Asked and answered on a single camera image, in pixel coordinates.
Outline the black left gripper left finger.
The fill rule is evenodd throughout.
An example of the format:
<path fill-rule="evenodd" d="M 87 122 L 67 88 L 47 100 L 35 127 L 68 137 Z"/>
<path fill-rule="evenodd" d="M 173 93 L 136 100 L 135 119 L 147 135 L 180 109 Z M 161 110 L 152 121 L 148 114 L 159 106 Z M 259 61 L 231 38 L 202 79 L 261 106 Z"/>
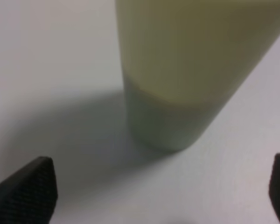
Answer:
<path fill-rule="evenodd" d="M 57 200 L 53 160 L 38 157 L 0 183 L 0 224 L 48 224 Z"/>

